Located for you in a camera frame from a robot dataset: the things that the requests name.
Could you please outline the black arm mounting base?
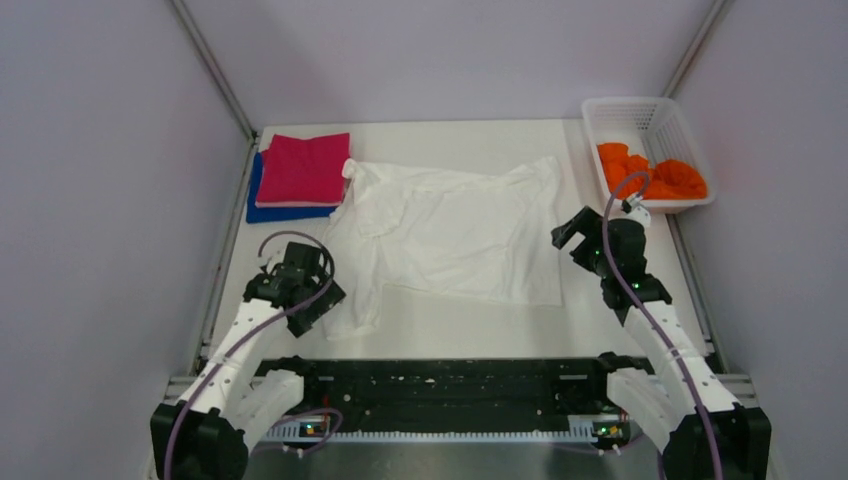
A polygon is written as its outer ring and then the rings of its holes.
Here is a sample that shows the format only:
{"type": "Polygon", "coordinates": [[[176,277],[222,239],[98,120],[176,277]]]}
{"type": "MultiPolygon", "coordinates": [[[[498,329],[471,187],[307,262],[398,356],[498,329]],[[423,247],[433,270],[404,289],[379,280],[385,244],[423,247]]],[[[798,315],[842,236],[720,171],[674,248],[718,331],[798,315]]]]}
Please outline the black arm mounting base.
{"type": "Polygon", "coordinates": [[[601,398],[596,362],[576,359],[306,360],[261,362],[259,377],[303,377],[302,413],[330,407],[343,433],[563,433],[579,418],[621,422],[601,398]]]}

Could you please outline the white printed t-shirt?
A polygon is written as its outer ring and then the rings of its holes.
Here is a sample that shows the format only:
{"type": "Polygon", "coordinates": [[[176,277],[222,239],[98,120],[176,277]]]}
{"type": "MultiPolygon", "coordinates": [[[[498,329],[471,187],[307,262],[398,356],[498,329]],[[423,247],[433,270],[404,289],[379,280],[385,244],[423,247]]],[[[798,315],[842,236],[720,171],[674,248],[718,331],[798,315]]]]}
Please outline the white printed t-shirt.
{"type": "Polygon", "coordinates": [[[500,175],[348,160],[348,189],[323,243],[345,299],[325,336],[369,334],[382,293],[399,286],[515,306],[559,306],[550,244],[561,169],[553,157],[500,175]]]}

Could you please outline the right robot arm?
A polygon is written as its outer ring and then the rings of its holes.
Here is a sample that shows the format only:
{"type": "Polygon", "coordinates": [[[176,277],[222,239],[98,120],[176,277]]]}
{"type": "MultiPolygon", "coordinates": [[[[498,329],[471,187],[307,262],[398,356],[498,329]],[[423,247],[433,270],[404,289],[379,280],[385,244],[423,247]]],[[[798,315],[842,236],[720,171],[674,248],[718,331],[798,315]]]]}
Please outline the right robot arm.
{"type": "Polygon", "coordinates": [[[584,207],[551,232],[557,249],[582,235],[573,262],[599,278],[604,304],[649,363],[599,355],[587,400],[600,412],[618,407],[635,421],[657,449],[666,479],[764,479],[771,423],[721,382],[682,327],[664,284],[648,273],[649,218],[641,207],[617,219],[584,207]]]}

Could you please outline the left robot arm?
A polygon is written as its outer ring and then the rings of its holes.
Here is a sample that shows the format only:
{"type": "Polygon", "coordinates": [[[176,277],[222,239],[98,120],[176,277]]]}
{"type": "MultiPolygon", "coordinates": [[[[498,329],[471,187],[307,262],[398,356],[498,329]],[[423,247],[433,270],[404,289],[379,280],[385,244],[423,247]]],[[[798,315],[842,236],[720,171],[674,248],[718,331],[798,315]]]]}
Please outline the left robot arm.
{"type": "Polygon", "coordinates": [[[305,233],[290,235],[283,252],[258,254],[260,270],[217,350],[176,402],[159,404],[151,416],[157,478],[240,479],[251,451],[284,413],[319,404],[318,383],[291,371],[252,385],[274,340],[303,336],[345,297],[329,250],[305,233]]]}

